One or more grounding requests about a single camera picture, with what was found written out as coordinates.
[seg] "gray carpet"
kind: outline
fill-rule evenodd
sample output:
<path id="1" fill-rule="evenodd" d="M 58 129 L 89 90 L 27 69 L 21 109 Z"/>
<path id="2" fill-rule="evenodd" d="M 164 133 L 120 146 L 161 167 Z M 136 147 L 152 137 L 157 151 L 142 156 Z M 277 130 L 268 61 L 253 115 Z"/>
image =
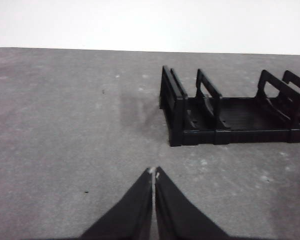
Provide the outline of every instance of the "gray carpet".
<path id="1" fill-rule="evenodd" d="M 300 76 L 294 55 L 0 48 L 0 240 L 80 236 L 152 166 L 229 234 L 300 240 L 300 143 L 170 147 L 162 65 L 190 96 L 197 68 L 228 97 Z"/>

